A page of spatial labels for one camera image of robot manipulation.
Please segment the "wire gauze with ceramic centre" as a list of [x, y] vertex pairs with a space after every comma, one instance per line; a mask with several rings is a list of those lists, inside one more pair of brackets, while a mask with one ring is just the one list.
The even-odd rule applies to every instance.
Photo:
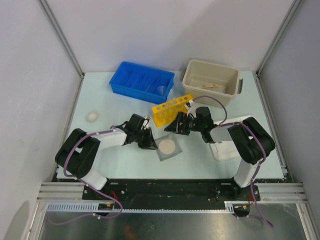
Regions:
[[183, 152], [177, 138], [172, 134], [159, 137], [155, 140], [159, 160], [165, 161]]

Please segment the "clear glass funnel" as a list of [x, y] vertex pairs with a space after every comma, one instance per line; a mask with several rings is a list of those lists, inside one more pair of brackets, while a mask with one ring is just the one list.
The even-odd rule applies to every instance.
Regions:
[[167, 87], [166, 86], [158, 86], [157, 92], [161, 97], [167, 96]]

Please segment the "wooden test tube holder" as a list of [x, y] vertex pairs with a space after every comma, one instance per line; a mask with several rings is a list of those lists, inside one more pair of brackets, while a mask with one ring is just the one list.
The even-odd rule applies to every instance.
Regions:
[[199, 88], [201, 88], [201, 89], [211, 89], [211, 88], [218, 88], [218, 87], [219, 87], [218, 84], [199, 86]]

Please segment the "clear glass test tube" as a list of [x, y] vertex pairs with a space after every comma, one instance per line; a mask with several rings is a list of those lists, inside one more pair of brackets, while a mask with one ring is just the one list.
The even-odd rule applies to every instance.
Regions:
[[176, 115], [177, 115], [175, 98], [171, 99], [171, 102], [170, 102], [170, 104], [168, 106], [169, 106], [168, 114], [169, 114], [170, 118], [174, 119], [176, 117]]

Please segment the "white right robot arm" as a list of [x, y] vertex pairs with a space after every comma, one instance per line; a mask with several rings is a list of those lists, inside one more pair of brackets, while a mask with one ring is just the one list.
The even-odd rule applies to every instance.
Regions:
[[195, 110], [195, 116], [178, 112], [173, 122], [164, 130], [184, 136], [188, 136], [190, 132], [199, 132], [207, 144], [233, 142], [241, 157], [238, 170], [232, 178], [235, 185], [230, 188], [231, 196], [237, 201], [248, 196], [247, 186], [254, 182], [258, 168], [276, 147], [272, 137], [254, 117], [216, 124], [209, 108], [204, 106]]

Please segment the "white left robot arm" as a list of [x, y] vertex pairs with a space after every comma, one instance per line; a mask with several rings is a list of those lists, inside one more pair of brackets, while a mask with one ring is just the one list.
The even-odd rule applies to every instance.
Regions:
[[110, 196], [108, 179], [93, 165], [97, 152], [116, 146], [137, 143], [143, 150], [157, 150], [149, 116], [132, 114], [128, 121], [113, 125], [108, 130], [87, 133], [80, 128], [74, 129], [57, 154], [55, 162], [63, 168], [66, 177], [77, 179], [93, 188], [93, 194], [100, 200]]

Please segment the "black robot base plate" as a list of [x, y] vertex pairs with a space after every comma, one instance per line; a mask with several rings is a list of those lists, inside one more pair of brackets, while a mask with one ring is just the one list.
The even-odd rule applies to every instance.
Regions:
[[104, 201], [115, 197], [123, 207], [208, 207], [212, 202], [260, 201], [255, 185], [239, 188], [230, 179], [109, 179], [97, 193], [84, 187], [83, 200]]

